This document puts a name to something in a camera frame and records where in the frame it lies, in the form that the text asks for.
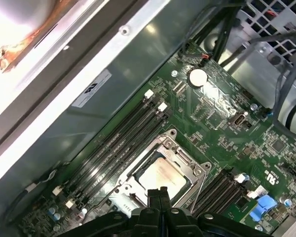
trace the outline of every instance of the metal panel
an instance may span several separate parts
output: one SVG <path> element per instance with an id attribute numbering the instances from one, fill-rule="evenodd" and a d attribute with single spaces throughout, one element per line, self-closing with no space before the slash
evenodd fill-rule
<path id="1" fill-rule="evenodd" d="M 296 218 L 289 216 L 272 234 L 274 237 L 296 237 Z"/>
<path id="2" fill-rule="evenodd" d="M 81 109 L 69 107 L 62 113 L 107 65 L 107 46 L 97 55 L 98 61 L 87 65 L 81 75 L 17 139 L 13 150 L 3 154 L 5 160 L 12 164 L 23 156 L 0 180 L 0 213 L 35 177 L 58 160 L 71 160 L 90 141 L 125 101 L 177 50 L 186 33 L 185 29 L 209 1 L 190 0 L 189 4 L 181 0 L 171 0 L 169 4 L 166 1 L 149 2 L 162 2 L 164 9 L 155 9 L 162 11 L 108 66 L 112 77 L 92 99 Z M 149 11 L 146 8 L 142 13 L 154 17 L 151 9 Z M 133 30 L 129 36 L 137 34 L 134 27 L 138 27 L 138 24 L 138 19 L 129 22 Z M 116 46 L 120 46 L 125 39 L 130 41 L 123 37 L 113 38 L 115 47 L 110 50 L 116 50 Z"/>

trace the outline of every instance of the ram slot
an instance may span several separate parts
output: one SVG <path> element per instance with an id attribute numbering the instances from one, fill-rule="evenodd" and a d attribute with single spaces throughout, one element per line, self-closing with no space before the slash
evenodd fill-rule
<path id="1" fill-rule="evenodd" d="M 110 143 L 113 138 L 115 138 L 122 130 L 125 128 L 129 121 L 133 119 L 133 117 L 138 113 L 139 110 L 142 109 L 144 106 L 143 102 L 141 101 L 138 103 L 135 108 L 127 115 L 126 118 L 123 119 L 121 122 L 110 134 L 107 136 L 99 145 L 98 147 L 86 158 L 81 165 L 74 171 L 72 178 L 77 177 L 82 170 L 87 166 L 87 164 L 97 155 L 97 153 L 107 144 Z"/>
<path id="2" fill-rule="evenodd" d="M 221 183 L 219 183 L 214 189 L 209 191 L 206 195 L 199 200 L 199 205 L 194 208 L 193 215 L 198 216 L 206 206 L 210 205 L 214 200 L 216 200 L 221 193 L 226 190 L 226 186 L 228 187 L 229 180 L 227 178 L 223 179 Z"/>
<path id="3" fill-rule="evenodd" d="M 164 121 L 159 121 L 157 124 L 153 126 L 152 129 L 150 129 L 150 133 L 154 133 L 162 124 Z M 147 136 L 143 135 L 141 136 L 142 139 L 138 139 L 131 145 L 130 153 L 123 158 L 123 160 L 118 162 L 118 165 L 113 167 L 109 173 L 94 187 L 91 189 L 90 193 L 87 195 L 86 198 L 84 198 L 83 203 L 87 203 L 91 197 L 93 197 L 100 189 L 120 170 L 121 165 L 126 163 L 136 152 L 136 150 L 142 145 L 142 142 L 147 140 Z"/>
<path id="4" fill-rule="evenodd" d="M 107 161 L 107 163 L 105 163 L 104 165 L 102 165 L 100 168 L 97 165 L 94 165 L 93 169 L 98 169 L 98 171 L 93 174 L 90 175 L 88 177 L 87 180 L 85 180 L 83 183 L 81 183 L 81 186 L 78 188 L 80 190 L 79 193 L 84 193 L 87 189 L 90 188 L 90 186 L 92 186 L 94 184 L 94 182 L 96 180 L 98 180 L 103 174 L 104 172 L 110 168 L 110 166 L 112 166 L 112 164 L 116 163 L 116 157 L 119 157 L 125 150 L 128 149 L 128 146 L 130 145 L 130 143 L 132 142 L 132 140 L 142 131 L 143 128 L 146 127 L 146 125 L 155 117 L 155 113 L 154 111 L 150 111 L 150 113 L 148 114 L 148 116 L 144 119 L 144 123 L 142 120 L 139 120 L 131 129 L 131 131 L 129 131 L 129 133 L 127 134 L 127 136 L 125 137 L 125 139 L 123 139 L 123 141 L 119 144 L 117 144 L 116 146 L 113 147 L 112 152 L 111 153 L 105 153 L 105 155 L 103 155 L 103 158 L 105 159 L 109 159 Z"/>
<path id="5" fill-rule="evenodd" d="M 237 186 L 231 185 L 229 187 L 226 187 L 226 190 L 221 193 L 220 196 L 217 197 L 217 199 L 212 202 L 211 205 L 205 207 L 204 210 L 210 210 L 213 213 L 217 213 L 220 207 L 223 206 L 223 204 L 226 203 L 230 198 L 234 197 L 238 191 L 239 189 Z"/>
<path id="6" fill-rule="evenodd" d="M 201 200 L 209 195 L 209 192 L 212 192 L 214 187 L 218 188 L 218 185 L 222 183 L 224 180 L 226 180 L 225 175 L 221 172 L 219 175 L 200 193 L 200 195 L 197 198 L 196 205 L 199 205 L 201 203 Z"/>
<path id="7" fill-rule="evenodd" d="M 243 192 L 241 190 L 237 191 L 237 193 L 233 194 L 233 196 L 229 200 L 222 204 L 222 206 L 216 211 L 216 213 L 222 214 L 231 204 L 236 203 L 242 195 Z"/>
<path id="8" fill-rule="evenodd" d="M 100 164 L 102 164 L 108 156 L 113 155 L 115 152 L 118 152 L 120 149 L 121 143 L 127 139 L 129 134 L 131 134 L 137 126 L 139 126 L 142 121 L 143 117 L 146 118 L 148 115 L 152 113 L 153 110 L 151 108 L 153 107 L 153 104 L 150 104 L 147 108 L 142 110 L 139 114 L 139 116 L 136 116 L 135 121 L 131 121 L 131 129 L 127 129 L 123 134 L 121 134 L 118 139 L 116 139 L 112 144 L 109 145 L 109 148 L 107 150 L 101 150 L 97 154 L 97 157 L 94 158 L 95 162 L 90 164 L 86 170 L 83 172 L 83 175 L 76 181 L 75 185 L 71 187 L 71 190 L 76 190 L 80 185 L 84 185 L 86 182 L 88 182 L 92 176 L 91 174 L 99 167 Z"/>

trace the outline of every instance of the gray cable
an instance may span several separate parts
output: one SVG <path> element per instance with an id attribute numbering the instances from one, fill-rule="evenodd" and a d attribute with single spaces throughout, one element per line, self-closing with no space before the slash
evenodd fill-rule
<path id="1" fill-rule="evenodd" d="M 273 42 L 273 41 L 295 40 L 295 39 L 296 39 L 296 32 L 289 32 L 286 34 L 266 36 L 266 37 L 252 39 L 249 41 L 249 43 Z"/>
<path id="2" fill-rule="evenodd" d="M 279 77 L 277 78 L 276 81 L 276 86 L 275 86 L 275 100 L 274 100 L 274 106 L 273 109 L 277 106 L 278 103 L 278 99 L 280 96 L 280 90 L 282 88 L 282 83 L 283 83 L 283 78 L 284 78 L 284 74 L 285 72 L 290 68 L 290 65 L 285 61 L 283 68 L 281 70 L 281 73 L 279 75 Z"/>
<path id="3" fill-rule="evenodd" d="M 260 37 L 256 39 L 252 39 L 248 41 L 250 44 L 256 44 L 258 42 L 273 42 L 273 41 L 283 41 L 288 39 L 296 39 L 296 32 L 290 32 L 283 35 L 274 35 L 274 36 L 266 36 L 266 37 Z M 223 61 L 220 66 L 225 67 L 229 63 L 231 63 L 234 59 L 236 59 L 244 50 L 246 49 L 245 46 L 240 46 L 239 48 L 234 51 L 234 53 L 227 58 L 225 61 Z"/>
<path id="4" fill-rule="evenodd" d="M 280 90 L 280 95 L 278 98 L 278 102 L 276 104 L 276 106 L 274 107 L 273 110 L 273 124 L 274 126 L 279 129 L 283 134 L 285 134 L 286 136 L 290 136 L 296 139 L 296 134 L 289 131 L 279 120 L 279 114 L 280 111 L 282 109 L 282 106 L 285 102 L 285 99 L 287 98 L 293 84 L 294 81 L 296 79 L 296 64 L 293 66 L 291 72 L 288 74 L 288 76 L 286 77 L 286 81 L 284 82 L 281 90 Z"/>

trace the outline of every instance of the black ram slot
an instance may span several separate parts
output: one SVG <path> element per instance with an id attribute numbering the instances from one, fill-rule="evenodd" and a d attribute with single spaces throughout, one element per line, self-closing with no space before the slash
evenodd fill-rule
<path id="1" fill-rule="evenodd" d="M 217 195 L 222 193 L 228 185 L 228 182 L 229 180 L 226 177 L 223 177 L 223 179 L 221 179 L 220 182 L 216 183 L 215 186 L 213 186 L 212 188 L 208 188 L 206 192 L 202 193 L 202 196 L 198 198 L 200 208 L 212 202 Z"/>
<path id="2" fill-rule="evenodd" d="M 231 173 L 222 170 L 199 195 L 192 215 L 197 218 L 206 211 L 222 214 L 245 190 L 244 186 L 234 181 Z"/>
<path id="3" fill-rule="evenodd" d="M 99 177 L 101 175 L 103 175 L 103 173 L 112 165 L 116 162 L 116 160 L 114 158 L 118 157 L 119 155 L 121 155 L 123 153 L 123 151 L 128 149 L 129 144 L 132 142 L 133 139 L 135 139 L 136 136 L 138 136 L 138 134 L 140 132 L 142 132 L 142 128 L 145 128 L 146 125 L 155 117 L 155 113 L 154 111 L 150 111 L 150 113 L 148 114 L 148 121 L 147 117 L 145 117 L 144 121 L 146 121 L 145 123 L 143 123 L 143 120 L 139 120 L 137 121 L 137 123 L 132 127 L 131 131 L 127 134 L 127 136 L 122 140 L 122 143 L 126 140 L 126 144 L 121 144 L 118 143 L 116 146 L 114 146 L 112 148 L 112 152 L 107 154 L 107 156 L 102 155 L 101 157 L 104 159 L 110 158 L 110 160 L 104 164 L 99 171 L 94 174 L 93 176 L 89 176 L 89 178 L 87 180 L 84 181 L 84 183 L 81 183 L 81 187 L 79 188 L 79 190 L 81 190 L 81 193 L 84 193 L 85 191 L 87 191 L 90 186 L 93 185 L 93 183 L 99 179 Z"/>
<path id="4" fill-rule="evenodd" d="M 203 210 L 215 202 L 221 195 L 226 191 L 226 187 L 228 187 L 228 180 L 224 180 L 217 187 L 214 187 L 214 190 L 208 193 L 206 196 L 203 196 L 200 200 L 200 204 L 194 209 L 194 214 L 200 214 Z"/>
<path id="5" fill-rule="evenodd" d="M 140 112 L 138 112 L 139 115 L 136 114 L 135 117 L 133 117 L 132 119 L 128 120 L 128 121 L 125 123 L 125 126 L 123 126 L 123 127 L 121 128 L 121 131 L 120 131 L 120 132 L 121 132 L 122 136 L 117 137 L 117 138 L 115 139 L 115 141 L 113 141 L 112 144 L 110 144 L 110 146 L 114 146 L 114 145 L 118 144 L 118 143 L 123 139 L 123 134 L 125 134 L 125 131 L 123 131 L 123 129 L 126 127 L 126 130 L 127 130 L 127 128 L 129 127 L 129 125 L 131 125 L 133 122 L 135 122 L 134 119 L 138 119 L 138 117 L 142 117 L 142 116 L 144 116 L 149 110 L 150 110 L 150 108 L 146 107 L 145 109 L 143 109 L 143 110 L 141 110 Z M 103 158 L 103 157 L 105 158 L 105 154 L 106 154 L 107 152 L 110 151 L 110 150 L 105 150 L 107 144 L 108 144 L 108 143 L 105 143 L 105 144 L 104 144 L 104 145 L 98 150 L 98 152 L 96 153 L 96 155 L 92 158 L 92 160 L 95 161 L 95 163 L 90 162 L 89 164 L 87 164 L 87 166 L 86 166 L 86 168 L 85 168 L 85 171 L 83 171 L 83 172 L 82 172 L 82 175 L 76 180 L 76 182 L 75 182 L 75 183 L 76 183 L 76 186 L 78 186 L 78 185 L 79 185 L 79 182 L 81 182 L 84 178 L 86 178 L 86 177 L 90 174 L 90 172 L 92 172 L 92 169 L 93 169 L 94 166 L 98 166 L 98 164 L 101 163 L 101 162 L 103 161 L 101 158 Z"/>
<path id="6" fill-rule="evenodd" d="M 220 183 L 222 183 L 224 180 L 226 180 L 226 177 L 221 172 L 219 175 L 200 193 L 200 195 L 197 198 L 196 204 L 199 204 L 199 202 L 206 196 L 209 195 L 210 192 L 213 191 L 213 188 L 218 186 Z"/>
<path id="7" fill-rule="evenodd" d="M 242 191 L 238 191 L 230 200 L 223 204 L 223 206 L 218 209 L 217 213 L 222 214 L 230 205 L 236 203 L 237 200 L 243 195 Z"/>
<path id="8" fill-rule="evenodd" d="M 220 209 L 220 207 L 224 206 L 224 204 L 228 202 L 232 197 L 234 197 L 237 192 L 237 186 L 233 185 L 228 187 L 228 189 L 221 195 L 221 198 L 218 198 L 212 205 L 210 205 L 206 209 L 214 213 L 218 213 L 217 211 Z"/>
<path id="9" fill-rule="evenodd" d="M 157 124 L 153 126 L 152 129 L 147 129 L 146 131 L 149 131 L 149 134 L 153 134 L 157 131 L 157 129 L 164 123 L 164 119 L 160 120 Z M 147 134 L 142 135 L 142 139 L 138 139 L 133 143 L 133 146 L 131 147 L 131 153 L 128 154 L 123 160 L 121 160 L 117 166 L 115 166 L 110 172 L 103 178 L 103 180 L 100 181 L 99 184 L 96 185 L 94 189 L 90 192 L 88 195 L 88 200 L 93 197 L 104 185 L 107 183 L 120 169 L 121 165 L 123 165 L 125 162 L 128 161 L 129 158 L 131 158 L 134 153 L 137 151 L 137 149 L 142 145 L 142 142 L 147 140 Z"/>
<path id="10" fill-rule="evenodd" d="M 143 107 L 143 102 L 139 102 L 135 108 L 123 119 L 123 122 L 119 123 L 118 126 L 107 136 L 99 146 L 86 158 L 81 165 L 76 169 L 72 175 L 72 177 L 76 177 L 84 168 L 85 166 L 93 159 L 93 157 L 99 152 L 99 150 L 103 147 L 103 145 L 107 144 L 116 134 L 120 133 L 121 130 L 128 124 L 124 123 L 124 121 L 129 121 L 132 119 L 133 116 Z"/>
<path id="11" fill-rule="evenodd" d="M 141 111 L 139 116 L 136 116 L 136 121 L 130 121 L 132 123 L 131 125 L 133 128 L 131 131 L 124 132 L 124 134 L 119 136 L 112 144 L 110 144 L 110 147 L 112 146 L 111 148 L 97 155 L 96 159 L 94 159 L 95 162 L 88 166 L 88 169 L 84 171 L 83 175 L 76 182 L 76 185 L 73 188 L 74 190 L 78 186 L 83 185 L 92 178 L 92 176 L 90 176 L 92 172 L 110 155 L 111 152 L 114 152 L 115 149 L 116 152 L 118 151 L 117 148 L 118 146 L 120 146 L 120 143 L 124 141 L 127 138 L 127 136 L 129 136 L 129 134 L 134 130 L 134 128 L 136 128 L 136 126 L 138 126 L 142 122 L 143 117 L 146 117 L 148 113 L 151 113 L 151 107 L 153 107 L 153 104 Z"/>

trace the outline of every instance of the metal grille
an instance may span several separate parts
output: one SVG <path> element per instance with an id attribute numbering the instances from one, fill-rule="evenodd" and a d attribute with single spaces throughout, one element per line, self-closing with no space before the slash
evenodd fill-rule
<path id="1" fill-rule="evenodd" d="M 244 8 L 246 22 L 261 37 L 296 30 L 296 0 L 253 0 Z M 296 40 L 270 42 L 282 57 L 291 62 Z"/>

